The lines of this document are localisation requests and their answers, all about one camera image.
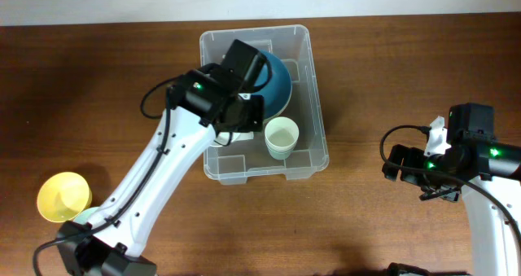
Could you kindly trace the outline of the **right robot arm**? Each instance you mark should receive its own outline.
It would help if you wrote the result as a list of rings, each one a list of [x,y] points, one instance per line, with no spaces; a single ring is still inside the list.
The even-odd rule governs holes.
[[[477,275],[520,273],[520,149],[500,143],[494,110],[464,103],[428,126],[425,148],[396,144],[382,154],[386,179],[422,190],[421,201],[462,201],[471,228]]]

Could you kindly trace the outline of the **white small bowl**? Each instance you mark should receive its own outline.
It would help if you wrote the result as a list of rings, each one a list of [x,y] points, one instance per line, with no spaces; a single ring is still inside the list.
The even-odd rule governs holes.
[[[239,133],[221,132],[211,143],[211,147],[226,147],[239,138]]]

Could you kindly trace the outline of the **pale yellow large bowl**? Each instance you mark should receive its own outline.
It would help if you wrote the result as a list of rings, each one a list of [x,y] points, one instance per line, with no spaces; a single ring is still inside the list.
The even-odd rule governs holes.
[[[291,93],[289,94],[266,94],[264,98],[264,122],[280,116],[289,105],[291,100]]]

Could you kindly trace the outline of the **mint green plastic cup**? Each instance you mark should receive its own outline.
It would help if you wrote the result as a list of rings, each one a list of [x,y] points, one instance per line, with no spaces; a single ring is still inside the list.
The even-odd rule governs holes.
[[[288,150],[288,151],[275,151],[275,150],[269,148],[268,152],[276,160],[285,160],[285,159],[287,159],[290,156],[290,154],[292,153],[292,150]]]

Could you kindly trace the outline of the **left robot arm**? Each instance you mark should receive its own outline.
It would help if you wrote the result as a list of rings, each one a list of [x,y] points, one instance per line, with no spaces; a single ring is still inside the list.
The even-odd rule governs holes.
[[[142,256],[153,226],[191,165],[222,132],[262,128],[267,56],[240,40],[224,59],[168,81],[154,137],[85,224],[65,222],[53,241],[71,275],[154,275]]]

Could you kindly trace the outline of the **cream plastic cup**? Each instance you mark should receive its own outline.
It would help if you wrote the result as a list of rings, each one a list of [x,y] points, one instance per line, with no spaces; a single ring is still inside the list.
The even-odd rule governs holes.
[[[264,134],[267,147],[277,153],[283,153],[295,148],[300,129],[292,119],[280,116],[268,122]]]

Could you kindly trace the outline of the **blue large bowl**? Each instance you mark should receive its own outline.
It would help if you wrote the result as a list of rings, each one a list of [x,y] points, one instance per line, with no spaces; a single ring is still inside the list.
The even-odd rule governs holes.
[[[266,82],[269,75],[268,68],[270,68],[271,71],[269,83],[261,90],[253,93],[241,94],[241,97],[248,96],[248,99],[250,99],[253,95],[260,95],[263,97],[263,95],[266,94],[292,94],[291,76],[282,60],[268,51],[261,50],[260,52],[269,61],[269,66],[266,64],[263,66],[260,75],[256,80],[256,85],[263,85]]]

